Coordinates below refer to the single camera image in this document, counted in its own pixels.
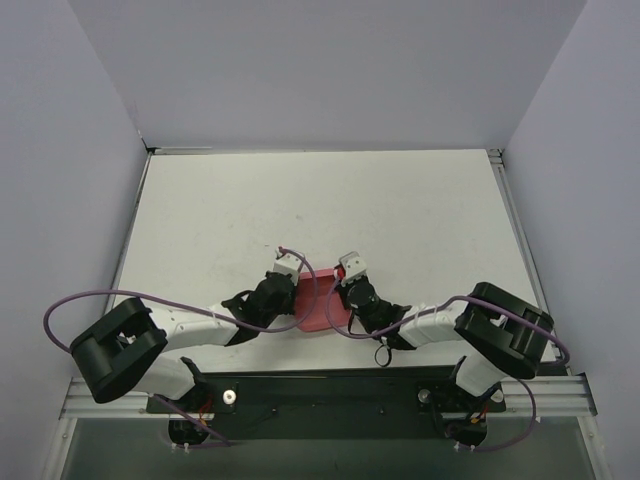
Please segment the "pink paper box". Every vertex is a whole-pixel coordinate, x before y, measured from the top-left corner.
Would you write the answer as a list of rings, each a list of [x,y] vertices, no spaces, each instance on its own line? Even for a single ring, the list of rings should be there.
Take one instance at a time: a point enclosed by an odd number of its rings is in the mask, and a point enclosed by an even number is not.
[[[325,316],[325,303],[329,300],[329,311],[334,324],[346,327],[349,322],[350,312],[342,304],[339,294],[334,291],[330,294],[330,288],[334,281],[333,270],[320,269],[315,271],[318,292],[314,295],[314,282],[309,272],[302,272],[299,277],[295,298],[295,317],[301,318],[310,308],[311,312],[305,317],[297,328],[305,333],[316,333],[332,328]]]

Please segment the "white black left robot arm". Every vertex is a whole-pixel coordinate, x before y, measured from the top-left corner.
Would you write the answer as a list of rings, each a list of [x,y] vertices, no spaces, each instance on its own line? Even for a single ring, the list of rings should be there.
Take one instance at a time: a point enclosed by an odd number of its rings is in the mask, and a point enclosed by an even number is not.
[[[119,303],[71,343],[71,355],[93,399],[104,404],[131,391],[158,386],[179,409],[204,402],[205,387],[187,360],[163,353],[192,346],[230,347],[249,342],[281,315],[294,313],[299,275],[269,271],[255,289],[216,304],[211,315]]]

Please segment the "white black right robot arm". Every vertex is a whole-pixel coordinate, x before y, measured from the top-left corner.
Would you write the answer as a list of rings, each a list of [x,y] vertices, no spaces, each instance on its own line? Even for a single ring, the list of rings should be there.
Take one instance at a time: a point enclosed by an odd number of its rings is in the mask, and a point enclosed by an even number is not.
[[[389,351],[454,341],[469,344],[472,352],[459,361],[454,382],[473,397],[506,377],[534,378],[554,329],[546,312],[488,282],[476,284],[468,296],[454,296],[433,307],[383,300],[367,276],[337,279],[332,290],[349,320],[358,321],[364,330],[355,334],[341,329],[326,308],[331,327],[347,338],[376,340]]]

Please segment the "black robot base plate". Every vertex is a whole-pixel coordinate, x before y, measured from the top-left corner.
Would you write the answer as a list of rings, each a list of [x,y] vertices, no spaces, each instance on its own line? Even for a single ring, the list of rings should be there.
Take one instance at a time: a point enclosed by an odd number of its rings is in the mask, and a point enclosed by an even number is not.
[[[503,413],[504,401],[459,389],[451,366],[207,373],[176,401],[170,433],[192,414],[232,441],[432,439],[452,420]]]

